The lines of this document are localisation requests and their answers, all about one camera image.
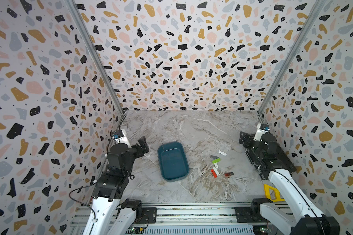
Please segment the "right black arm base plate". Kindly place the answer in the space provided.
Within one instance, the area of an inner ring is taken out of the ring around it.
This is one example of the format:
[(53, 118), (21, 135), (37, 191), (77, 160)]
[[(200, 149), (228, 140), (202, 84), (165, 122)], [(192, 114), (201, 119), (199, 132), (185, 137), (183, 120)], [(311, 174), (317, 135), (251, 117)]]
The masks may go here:
[(237, 223), (253, 222), (251, 207), (235, 207), (235, 217)]

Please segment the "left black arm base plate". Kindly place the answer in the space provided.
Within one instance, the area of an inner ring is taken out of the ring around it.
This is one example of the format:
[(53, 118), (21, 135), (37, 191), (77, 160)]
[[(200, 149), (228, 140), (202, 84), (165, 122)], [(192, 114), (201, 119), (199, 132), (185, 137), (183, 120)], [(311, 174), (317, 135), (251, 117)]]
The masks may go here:
[(157, 208), (148, 207), (142, 209), (142, 214), (139, 217), (139, 220), (135, 221), (134, 224), (155, 224), (157, 218)]

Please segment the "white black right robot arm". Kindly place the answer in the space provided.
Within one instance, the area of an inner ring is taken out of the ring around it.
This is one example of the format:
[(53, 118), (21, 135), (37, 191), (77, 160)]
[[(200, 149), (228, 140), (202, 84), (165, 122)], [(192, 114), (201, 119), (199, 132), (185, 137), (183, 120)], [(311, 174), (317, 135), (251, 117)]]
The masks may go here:
[(236, 212), (237, 221), (267, 221), (277, 234), (284, 235), (338, 235), (339, 223), (334, 217), (324, 215), (300, 189), (291, 175), (296, 167), (269, 130), (269, 125), (259, 123), (254, 134), (240, 132), (239, 143), (261, 179), (276, 187), (293, 214), (283, 212), (268, 198), (256, 198), (246, 212)]

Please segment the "dark red metal usb drive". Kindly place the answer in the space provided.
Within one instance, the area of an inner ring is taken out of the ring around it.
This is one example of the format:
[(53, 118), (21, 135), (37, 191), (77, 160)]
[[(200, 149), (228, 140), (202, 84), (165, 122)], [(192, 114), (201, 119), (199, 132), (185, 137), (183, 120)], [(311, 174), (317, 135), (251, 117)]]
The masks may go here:
[(231, 177), (233, 175), (234, 175), (233, 172), (227, 172), (227, 173), (224, 174), (225, 177)]

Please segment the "white rectangular usb flash drive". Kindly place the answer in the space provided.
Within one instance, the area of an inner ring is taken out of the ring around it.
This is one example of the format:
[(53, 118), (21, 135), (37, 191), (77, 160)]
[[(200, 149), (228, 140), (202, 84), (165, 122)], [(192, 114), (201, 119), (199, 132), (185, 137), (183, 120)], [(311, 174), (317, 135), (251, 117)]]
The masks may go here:
[(213, 167), (213, 169), (216, 171), (217, 175), (219, 176), (219, 175), (220, 175), (220, 173), (219, 173), (218, 169), (217, 169), (217, 168), (215, 168), (215, 167)]

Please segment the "green usb flash drive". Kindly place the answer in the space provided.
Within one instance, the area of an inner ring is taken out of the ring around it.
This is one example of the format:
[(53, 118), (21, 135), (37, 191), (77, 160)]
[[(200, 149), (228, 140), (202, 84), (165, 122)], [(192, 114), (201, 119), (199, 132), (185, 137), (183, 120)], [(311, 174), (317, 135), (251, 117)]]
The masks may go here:
[(218, 163), (218, 162), (220, 162), (221, 161), (221, 159), (220, 158), (217, 158), (217, 159), (214, 159), (213, 161), (212, 161), (212, 163), (213, 164), (216, 164), (216, 163)]

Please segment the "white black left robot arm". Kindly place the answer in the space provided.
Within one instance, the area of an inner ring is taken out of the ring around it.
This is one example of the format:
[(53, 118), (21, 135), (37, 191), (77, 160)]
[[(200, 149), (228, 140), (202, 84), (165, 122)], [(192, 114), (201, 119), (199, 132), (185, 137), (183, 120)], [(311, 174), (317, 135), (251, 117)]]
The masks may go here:
[(106, 154), (107, 167), (95, 183), (92, 214), (83, 231), (84, 235), (124, 235), (134, 222), (142, 219), (142, 202), (126, 199), (121, 202), (130, 180), (136, 159), (149, 152), (146, 138), (131, 145), (125, 130), (115, 131)]

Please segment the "red usb flash drive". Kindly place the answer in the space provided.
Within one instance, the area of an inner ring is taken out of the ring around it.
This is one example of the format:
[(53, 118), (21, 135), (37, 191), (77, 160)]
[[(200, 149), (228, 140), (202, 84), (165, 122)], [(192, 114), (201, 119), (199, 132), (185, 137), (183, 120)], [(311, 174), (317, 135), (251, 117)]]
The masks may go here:
[(216, 171), (214, 169), (211, 169), (210, 171), (211, 171), (213, 177), (217, 178), (218, 175), (217, 175)]

